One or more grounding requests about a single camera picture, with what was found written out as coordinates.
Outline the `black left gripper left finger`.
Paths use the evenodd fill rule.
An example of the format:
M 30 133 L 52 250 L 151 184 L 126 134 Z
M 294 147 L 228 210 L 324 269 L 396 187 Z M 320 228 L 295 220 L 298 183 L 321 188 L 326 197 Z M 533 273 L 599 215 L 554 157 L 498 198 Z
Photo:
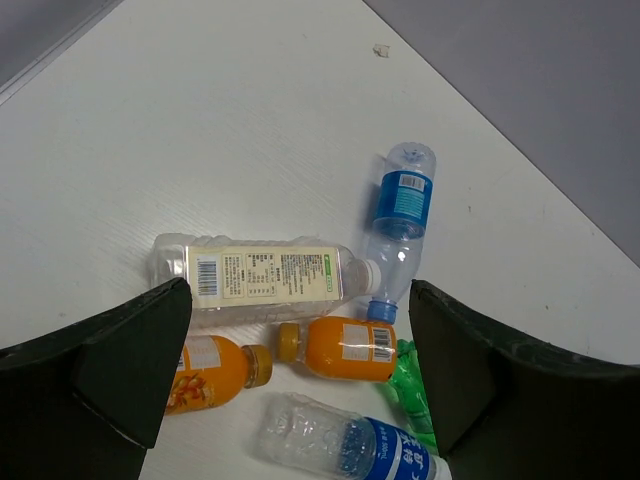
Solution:
M 136 479 L 159 434 L 192 314 L 172 279 L 1 352 L 4 479 Z

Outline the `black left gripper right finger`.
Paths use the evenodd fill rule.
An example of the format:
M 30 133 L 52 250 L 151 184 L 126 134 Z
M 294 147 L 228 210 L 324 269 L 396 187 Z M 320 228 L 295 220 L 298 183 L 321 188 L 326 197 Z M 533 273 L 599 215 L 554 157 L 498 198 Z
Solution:
M 639 370 L 581 355 L 416 280 L 409 317 L 456 479 L 635 479 Z

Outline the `green plastic bottle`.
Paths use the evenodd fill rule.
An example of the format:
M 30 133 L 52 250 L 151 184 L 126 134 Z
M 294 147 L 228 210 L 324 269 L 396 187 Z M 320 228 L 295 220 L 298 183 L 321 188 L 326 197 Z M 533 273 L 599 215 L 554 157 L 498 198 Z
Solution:
M 432 454 L 438 454 L 436 436 L 413 340 L 397 340 L 397 362 L 390 379 L 376 386 L 389 405 L 398 426 L 416 437 Z

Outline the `orange juice bottle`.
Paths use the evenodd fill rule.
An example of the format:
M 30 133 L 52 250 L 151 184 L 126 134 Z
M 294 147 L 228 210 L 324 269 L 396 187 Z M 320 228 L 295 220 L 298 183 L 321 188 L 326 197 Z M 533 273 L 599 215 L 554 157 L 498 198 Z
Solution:
M 280 324 L 277 355 L 323 378 L 385 383 L 396 368 L 397 337 L 384 322 L 324 316 Z
M 264 345 L 239 346 L 217 335 L 191 336 L 185 341 L 165 413 L 220 407 L 244 389 L 266 385 L 272 371 L 271 352 Z

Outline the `clear bottle cream label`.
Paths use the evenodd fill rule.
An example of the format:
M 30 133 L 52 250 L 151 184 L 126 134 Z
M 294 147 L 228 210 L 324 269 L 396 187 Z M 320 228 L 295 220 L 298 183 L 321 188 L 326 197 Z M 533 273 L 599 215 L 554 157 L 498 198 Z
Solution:
M 314 319 L 374 294 L 381 271 L 372 260 L 316 237 L 288 241 L 165 233 L 148 257 L 150 282 L 172 278 L 191 288 L 194 330 Z

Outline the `large blue label water bottle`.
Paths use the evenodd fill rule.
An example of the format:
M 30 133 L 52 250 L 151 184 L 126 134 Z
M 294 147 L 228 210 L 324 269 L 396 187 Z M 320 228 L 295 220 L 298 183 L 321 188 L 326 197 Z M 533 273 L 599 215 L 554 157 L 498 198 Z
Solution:
M 450 479 L 446 460 L 403 429 L 298 393 L 267 398 L 259 455 L 327 479 Z

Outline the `small blue label water bottle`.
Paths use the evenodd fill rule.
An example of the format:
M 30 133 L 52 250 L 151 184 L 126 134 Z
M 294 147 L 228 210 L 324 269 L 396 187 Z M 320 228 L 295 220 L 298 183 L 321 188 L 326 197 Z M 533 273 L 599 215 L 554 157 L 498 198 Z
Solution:
M 386 156 L 366 248 L 374 274 L 366 313 L 371 321 L 396 321 L 419 269 L 435 171 L 436 155 L 421 143 L 400 143 Z

